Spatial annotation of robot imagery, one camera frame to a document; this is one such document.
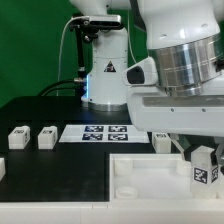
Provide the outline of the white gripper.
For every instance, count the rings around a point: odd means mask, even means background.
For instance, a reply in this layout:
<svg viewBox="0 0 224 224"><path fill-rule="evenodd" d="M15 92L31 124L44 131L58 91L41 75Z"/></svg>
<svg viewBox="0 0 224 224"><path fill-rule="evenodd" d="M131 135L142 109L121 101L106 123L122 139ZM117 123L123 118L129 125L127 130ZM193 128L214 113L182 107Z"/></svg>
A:
<svg viewBox="0 0 224 224"><path fill-rule="evenodd" d="M132 124L140 131L174 133L171 142L184 161L190 160L190 143L184 135L213 136L215 164L224 166L224 96L168 97L149 90L144 86L128 89Z"/></svg>

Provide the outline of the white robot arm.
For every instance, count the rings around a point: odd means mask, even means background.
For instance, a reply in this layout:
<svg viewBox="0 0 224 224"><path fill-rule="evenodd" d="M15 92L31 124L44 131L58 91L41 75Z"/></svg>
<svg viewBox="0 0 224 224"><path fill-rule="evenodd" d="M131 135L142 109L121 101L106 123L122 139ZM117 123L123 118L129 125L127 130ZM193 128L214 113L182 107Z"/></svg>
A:
<svg viewBox="0 0 224 224"><path fill-rule="evenodd" d="M141 131L224 137L224 0L70 0L93 41L88 106L127 109ZM127 8L148 55L127 66Z"/></svg>

